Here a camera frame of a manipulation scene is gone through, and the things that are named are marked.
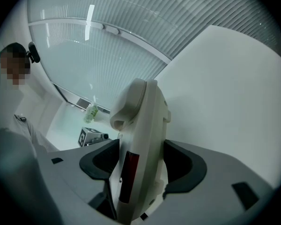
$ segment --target gray plastic surface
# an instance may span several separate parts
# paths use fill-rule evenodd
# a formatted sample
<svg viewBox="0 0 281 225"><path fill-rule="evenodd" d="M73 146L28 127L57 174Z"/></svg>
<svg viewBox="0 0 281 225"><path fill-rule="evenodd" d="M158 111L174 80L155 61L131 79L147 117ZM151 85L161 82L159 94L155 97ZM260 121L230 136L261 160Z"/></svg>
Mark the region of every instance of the gray plastic surface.
<svg viewBox="0 0 281 225"><path fill-rule="evenodd" d="M108 142L52 153L36 147L41 174L65 225L117 224L87 204L98 191L103 191L104 181L92 180L79 167L82 156ZM53 164L52 158L63 161Z"/></svg>
<svg viewBox="0 0 281 225"><path fill-rule="evenodd" d="M146 219L148 225L225 224L237 216L246 216L247 213L251 212L251 209L247 212L244 211L231 186L232 184L247 182L260 199L273 191L250 168L229 155L183 142L172 142L201 156L207 164L207 174L204 180L191 192L167 194L164 202Z"/></svg>
<svg viewBox="0 0 281 225"><path fill-rule="evenodd" d="M62 224L59 209L40 172L34 146L26 137L5 129L0 129L0 183L8 194L1 193L0 189L0 208L11 202L9 197L17 204L17 208L13 202L6 205L7 216L10 216L8 209L15 209L32 219L25 220L26 223Z"/></svg>
<svg viewBox="0 0 281 225"><path fill-rule="evenodd" d="M98 192L103 191L104 182L92 180L79 168L82 156L108 142L54 153L46 153L42 147L37 148L42 175L64 224L116 224L87 204ZM246 224L273 193L264 180L237 159L194 145L172 142L201 156L207 164L207 173L191 192L167 194L145 224ZM52 158L61 158L63 161L54 165ZM259 197L259 201L247 211L231 186L244 181Z"/></svg>

